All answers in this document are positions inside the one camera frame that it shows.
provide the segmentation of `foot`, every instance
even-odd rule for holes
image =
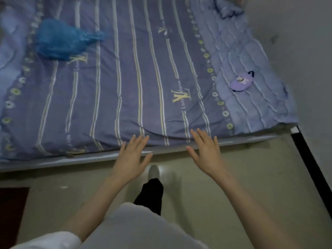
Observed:
[[[152,165],[149,169],[148,180],[158,178],[159,179],[159,168],[157,165]]]

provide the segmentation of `white wall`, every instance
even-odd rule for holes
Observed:
[[[246,10],[293,91],[301,132],[332,188],[332,0],[249,0]]]

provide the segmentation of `leg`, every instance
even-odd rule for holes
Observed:
[[[158,169],[156,165],[153,166],[150,168],[150,171]],[[154,178],[150,179],[146,184],[143,185],[142,191],[137,196],[136,200],[134,201],[134,204],[147,207],[152,212],[160,215],[161,200],[163,197],[163,193],[164,193],[164,186],[159,181],[159,170],[158,170],[158,176],[155,176]]]

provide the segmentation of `forearm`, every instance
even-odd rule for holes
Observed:
[[[125,186],[109,176],[94,196],[65,224],[64,230],[77,235],[83,242],[103,221],[110,204]]]
[[[299,248],[225,169],[213,176],[238,215],[255,249]]]

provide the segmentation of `white sleeve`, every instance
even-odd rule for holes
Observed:
[[[81,240],[69,231],[59,231],[16,245],[12,249],[77,249]]]

